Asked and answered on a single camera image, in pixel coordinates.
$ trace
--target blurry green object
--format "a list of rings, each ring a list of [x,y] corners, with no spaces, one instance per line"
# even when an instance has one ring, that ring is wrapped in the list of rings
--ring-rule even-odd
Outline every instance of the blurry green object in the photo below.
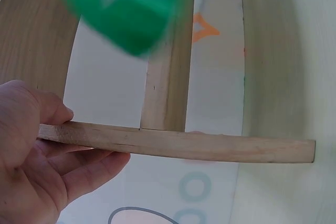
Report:
[[[177,0],[66,1],[93,29],[137,57],[163,37],[177,5]]]

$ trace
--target hand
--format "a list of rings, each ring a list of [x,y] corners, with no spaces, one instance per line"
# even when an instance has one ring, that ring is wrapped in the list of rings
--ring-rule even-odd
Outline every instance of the hand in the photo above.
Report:
[[[21,81],[0,85],[0,223],[54,224],[73,200],[94,191],[130,155],[36,140],[39,124],[73,112],[50,92]]]

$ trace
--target fingernail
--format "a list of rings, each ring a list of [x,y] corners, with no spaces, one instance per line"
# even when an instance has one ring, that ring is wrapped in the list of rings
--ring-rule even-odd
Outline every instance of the fingernail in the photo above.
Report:
[[[73,116],[73,110],[72,110],[72,109],[69,109],[68,107],[67,107],[67,110],[68,110],[69,113]]]

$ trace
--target wooden frame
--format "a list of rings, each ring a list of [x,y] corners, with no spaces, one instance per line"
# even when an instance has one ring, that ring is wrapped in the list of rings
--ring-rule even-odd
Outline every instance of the wooden frame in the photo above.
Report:
[[[39,137],[146,155],[228,162],[312,163],[315,141],[184,133],[193,3],[194,0],[181,0],[184,17],[176,20],[158,52],[165,57],[149,62],[141,119],[141,127],[146,130],[67,123],[41,125]],[[62,0],[1,0],[0,10],[1,83],[22,79],[62,97],[78,20],[68,13]]]

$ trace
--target curved wooden board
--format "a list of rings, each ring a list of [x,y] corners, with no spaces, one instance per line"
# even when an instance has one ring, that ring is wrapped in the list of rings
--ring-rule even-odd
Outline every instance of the curved wooden board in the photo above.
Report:
[[[21,79],[63,97],[78,20],[62,0],[0,1],[0,83]]]

